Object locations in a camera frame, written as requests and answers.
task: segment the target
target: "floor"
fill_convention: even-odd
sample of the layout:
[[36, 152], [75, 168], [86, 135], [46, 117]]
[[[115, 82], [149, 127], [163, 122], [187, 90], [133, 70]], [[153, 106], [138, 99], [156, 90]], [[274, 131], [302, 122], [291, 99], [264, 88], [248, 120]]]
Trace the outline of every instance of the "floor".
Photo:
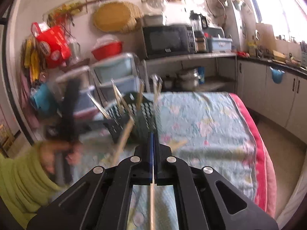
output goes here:
[[14, 141], [7, 154], [10, 158], [16, 158], [23, 155], [31, 148], [31, 145], [27, 141], [25, 135], [21, 133]]
[[257, 128], [273, 162], [277, 201], [275, 219], [285, 208], [300, 176], [306, 145], [281, 126], [261, 118]]

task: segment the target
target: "blender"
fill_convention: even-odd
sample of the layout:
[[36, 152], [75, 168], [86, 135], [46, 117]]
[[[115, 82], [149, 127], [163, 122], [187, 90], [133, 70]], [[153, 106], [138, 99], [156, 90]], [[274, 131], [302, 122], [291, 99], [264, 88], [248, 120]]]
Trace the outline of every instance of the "blender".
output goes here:
[[208, 26], [207, 19], [201, 14], [195, 14], [194, 11], [190, 13], [191, 25], [195, 36], [195, 48], [197, 53], [208, 53], [207, 39], [203, 32], [203, 21], [205, 22], [205, 27]]

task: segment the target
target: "black metal bracket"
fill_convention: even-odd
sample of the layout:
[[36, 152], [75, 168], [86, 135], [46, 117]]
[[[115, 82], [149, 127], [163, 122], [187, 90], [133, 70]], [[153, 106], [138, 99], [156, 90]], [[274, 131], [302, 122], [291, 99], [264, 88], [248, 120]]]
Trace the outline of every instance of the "black metal bracket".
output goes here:
[[213, 168], [197, 169], [148, 143], [118, 166], [97, 166], [29, 222], [27, 230], [126, 229], [133, 185], [173, 185], [180, 230], [278, 230], [276, 221]]

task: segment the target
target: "microwave door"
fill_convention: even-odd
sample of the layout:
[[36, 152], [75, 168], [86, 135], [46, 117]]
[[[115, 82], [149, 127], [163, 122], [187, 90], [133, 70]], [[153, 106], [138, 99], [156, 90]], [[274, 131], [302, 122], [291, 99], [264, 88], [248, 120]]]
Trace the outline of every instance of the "microwave door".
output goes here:
[[188, 53], [188, 36], [184, 25], [143, 28], [148, 58]]

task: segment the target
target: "round woven mat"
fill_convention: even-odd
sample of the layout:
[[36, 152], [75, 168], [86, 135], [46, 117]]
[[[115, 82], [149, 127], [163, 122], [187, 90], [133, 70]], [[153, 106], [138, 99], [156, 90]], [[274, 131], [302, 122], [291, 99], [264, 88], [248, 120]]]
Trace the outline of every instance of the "round woven mat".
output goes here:
[[120, 30], [121, 33], [129, 33], [133, 31], [136, 27], [136, 18], [141, 18], [143, 13], [140, 8], [134, 3], [123, 2], [127, 8], [130, 10], [130, 19], [127, 24]]
[[104, 32], [121, 31], [130, 20], [130, 9], [122, 2], [105, 3], [93, 15], [94, 25]]

